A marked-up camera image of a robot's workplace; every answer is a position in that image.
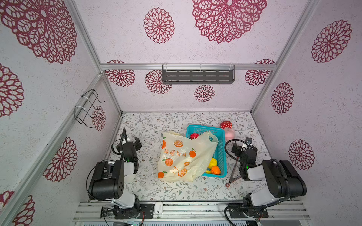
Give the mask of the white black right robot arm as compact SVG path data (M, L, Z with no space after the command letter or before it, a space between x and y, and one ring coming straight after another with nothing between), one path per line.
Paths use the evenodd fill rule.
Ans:
M243 198L242 203L229 204L224 209L226 219L237 213L247 218L267 217L267 208L305 196L307 187L290 161L263 160L256 164L257 148L240 139L231 139L224 145L226 154L240 163L240 177L245 181L266 181L266 186Z

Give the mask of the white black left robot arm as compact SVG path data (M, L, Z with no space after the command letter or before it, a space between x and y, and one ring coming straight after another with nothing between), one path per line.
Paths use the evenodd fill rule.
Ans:
M114 214L116 219L137 218L141 215L141 207L137 195L125 190L127 180L134 179L139 169L137 151L142 144L135 137L132 142L127 137L119 139L115 147L111 145L119 160L102 160L91 170L90 182L86 182L86 191L91 200L110 202L114 205L107 214Z

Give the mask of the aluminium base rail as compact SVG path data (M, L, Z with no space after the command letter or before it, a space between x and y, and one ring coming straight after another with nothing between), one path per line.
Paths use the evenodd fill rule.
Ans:
M238 201L206 201L206 202L141 202L140 206L146 214L146 222L151 221L223 221L226 219L224 209L231 220L309 220L309 214L302 201L287 201L268 207L247 217L243 211L234 208Z

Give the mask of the metal tongs red tips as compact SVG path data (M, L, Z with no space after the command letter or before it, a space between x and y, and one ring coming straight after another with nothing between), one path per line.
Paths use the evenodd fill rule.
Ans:
M237 180L239 180L239 179L242 178L240 175L235 176L235 173L239 171L238 163L239 163L239 162L236 161L236 163L235 163L235 165L234 165L234 167L233 167L231 176L230 176L230 178L229 178L229 181L228 181L228 183L225 184L226 187L230 187L230 185L231 185L232 183L234 183L235 181L237 181Z

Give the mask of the red strawberry toy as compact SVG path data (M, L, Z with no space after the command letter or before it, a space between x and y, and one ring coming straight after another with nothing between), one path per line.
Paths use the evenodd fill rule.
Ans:
M230 121L223 121L221 124L220 124L220 127L222 129L226 129L226 128L229 128L231 129L232 128L232 123Z

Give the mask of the grey wall shelf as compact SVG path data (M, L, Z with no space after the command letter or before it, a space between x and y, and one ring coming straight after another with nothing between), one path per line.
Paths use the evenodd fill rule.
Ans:
M168 85L229 85L236 80L234 66L229 69L171 69L162 65L161 79Z

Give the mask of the yellow lemon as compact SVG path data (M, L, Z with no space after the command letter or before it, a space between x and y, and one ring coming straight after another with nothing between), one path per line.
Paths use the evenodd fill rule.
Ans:
M218 162L215 158L212 158L209 165L208 165L208 168L211 170L213 167L217 166Z

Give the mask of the small orange tangerine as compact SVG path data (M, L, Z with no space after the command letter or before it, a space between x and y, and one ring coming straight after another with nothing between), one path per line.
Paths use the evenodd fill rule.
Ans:
M221 170L218 166L213 166L211 169L210 169L210 172L211 174L214 174L214 175L220 175L221 174Z

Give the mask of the teal plastic basket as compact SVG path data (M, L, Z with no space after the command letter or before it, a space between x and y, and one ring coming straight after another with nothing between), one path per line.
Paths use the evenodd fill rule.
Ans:
M203 134L204 132L211 132L218 138L218 145L214 152L213 158L217 160L217 166L221 170L220 175L204 173L202 176L204 177L211 177L211 178L225 178L227 176L227 156L224 150L225 146L225 131L220 128L215 127L208 127L202 125L189 125L186 130L186 137L190 138L192 134L197 133L199 135Z

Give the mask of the orange print plastic bag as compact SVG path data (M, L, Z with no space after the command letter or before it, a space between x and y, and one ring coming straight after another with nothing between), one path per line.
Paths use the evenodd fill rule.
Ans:
M176 132L164 132L158 178L166 182L194 181L207 170L216 151L218 138L204 132L196 139Z

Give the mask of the red apple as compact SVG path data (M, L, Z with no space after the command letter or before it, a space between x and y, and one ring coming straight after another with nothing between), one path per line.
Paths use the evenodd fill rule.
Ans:
M199 137L198 133L193 133L193 134L191 134L190 139L196 139L198 137Z

